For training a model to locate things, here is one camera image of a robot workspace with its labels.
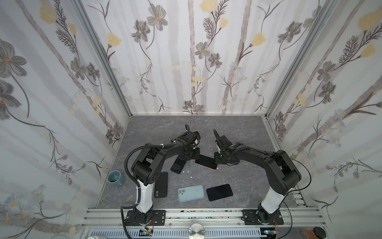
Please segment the pink phone case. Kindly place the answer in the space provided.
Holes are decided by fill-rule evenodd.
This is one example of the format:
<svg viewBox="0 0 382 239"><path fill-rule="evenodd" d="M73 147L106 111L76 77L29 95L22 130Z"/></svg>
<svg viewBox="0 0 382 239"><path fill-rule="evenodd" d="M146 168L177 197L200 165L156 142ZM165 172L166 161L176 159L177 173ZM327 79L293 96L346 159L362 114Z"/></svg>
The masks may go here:
<svg viewBox="0 0 382 239"><path fill-rule="evenodd" d="M198 165L210 168L212 170L216 170L217 169L217 164L214 162L214 160L212 160L212 161L208 161L208 160L196 160L195 163L198 164Z"/></svg>

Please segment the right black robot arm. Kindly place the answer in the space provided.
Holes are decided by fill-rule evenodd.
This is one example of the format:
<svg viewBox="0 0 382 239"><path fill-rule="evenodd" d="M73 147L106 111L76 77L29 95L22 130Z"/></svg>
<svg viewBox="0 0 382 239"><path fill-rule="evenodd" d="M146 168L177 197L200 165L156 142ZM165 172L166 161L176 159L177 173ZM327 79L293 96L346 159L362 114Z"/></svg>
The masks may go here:
<svg viewBox="0 0 382 239"><path fill-rule="evenodd" d="M215 129L213 133L218 148L214 154L216 164L233 166L246 161L265 170L270 188L255 213L256 221L263 225L275 221L282 202L302 179L293 159L283 150L263 151L240 142L232 143Z"/></svg>

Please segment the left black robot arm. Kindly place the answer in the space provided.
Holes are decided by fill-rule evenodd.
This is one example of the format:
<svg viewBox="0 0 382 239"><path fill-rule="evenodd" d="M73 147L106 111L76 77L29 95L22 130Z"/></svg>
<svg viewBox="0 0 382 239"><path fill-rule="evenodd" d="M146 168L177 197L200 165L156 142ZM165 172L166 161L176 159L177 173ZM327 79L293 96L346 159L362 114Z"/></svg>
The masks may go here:
<svg viewBox="0 0 382 239"><path fill-rule="evenodd" d="M150 144L140 146L128 154L124 162L127 176L136 184L136 202L132 206L120 207L122 226L128 239L127 216L124 210L131 209L135 223L146 226L154 221L153 192L154 184L160 176L164 162L173 156L180 156L182 160L196 160L200 156L201 136L197 131L191 131L188 124L186 132L169 144Z"/></svg>

